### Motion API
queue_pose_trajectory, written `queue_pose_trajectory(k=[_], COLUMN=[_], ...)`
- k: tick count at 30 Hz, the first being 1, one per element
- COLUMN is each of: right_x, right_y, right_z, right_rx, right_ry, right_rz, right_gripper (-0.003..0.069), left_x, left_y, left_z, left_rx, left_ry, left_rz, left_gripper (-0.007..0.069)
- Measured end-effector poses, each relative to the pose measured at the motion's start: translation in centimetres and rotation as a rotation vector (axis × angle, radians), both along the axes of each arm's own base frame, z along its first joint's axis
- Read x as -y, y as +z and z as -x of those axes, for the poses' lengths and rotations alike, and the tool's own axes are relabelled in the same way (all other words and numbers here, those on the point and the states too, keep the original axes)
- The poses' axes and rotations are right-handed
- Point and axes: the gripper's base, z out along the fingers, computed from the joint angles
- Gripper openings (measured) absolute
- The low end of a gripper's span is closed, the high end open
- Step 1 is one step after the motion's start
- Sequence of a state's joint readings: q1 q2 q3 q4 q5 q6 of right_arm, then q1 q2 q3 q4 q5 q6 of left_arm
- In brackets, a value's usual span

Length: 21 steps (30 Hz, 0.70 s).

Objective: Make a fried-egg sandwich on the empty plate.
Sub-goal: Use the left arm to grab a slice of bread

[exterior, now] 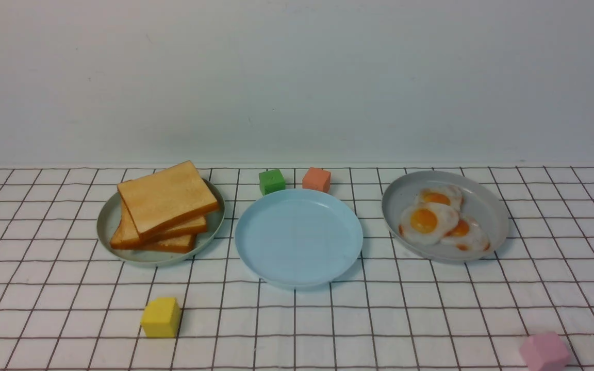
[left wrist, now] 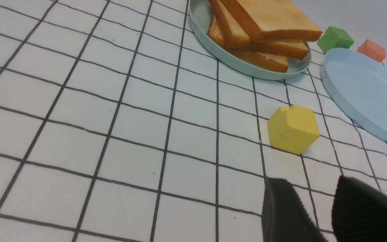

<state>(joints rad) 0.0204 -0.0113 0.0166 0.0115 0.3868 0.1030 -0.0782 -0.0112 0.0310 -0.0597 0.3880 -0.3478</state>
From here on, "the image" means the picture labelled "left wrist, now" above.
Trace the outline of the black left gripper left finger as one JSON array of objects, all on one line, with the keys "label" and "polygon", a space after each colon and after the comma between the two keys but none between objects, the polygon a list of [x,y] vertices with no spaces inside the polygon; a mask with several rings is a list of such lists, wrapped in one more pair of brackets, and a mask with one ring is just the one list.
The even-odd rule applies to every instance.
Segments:
[{"label": "black left gripper left finger", "polygon": [[265,181],[262,233],[264,242],[326,242],[298,194],[287,180]]}]

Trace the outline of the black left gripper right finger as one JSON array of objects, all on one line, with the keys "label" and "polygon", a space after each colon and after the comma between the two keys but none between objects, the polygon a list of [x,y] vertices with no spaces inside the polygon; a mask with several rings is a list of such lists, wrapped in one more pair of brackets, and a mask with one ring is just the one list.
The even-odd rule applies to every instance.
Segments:
[{"label": "black left gripper right finger", "polygon": [[331,217],[339,242],[387,242],[387,195],[356,178],[339,177]]}]

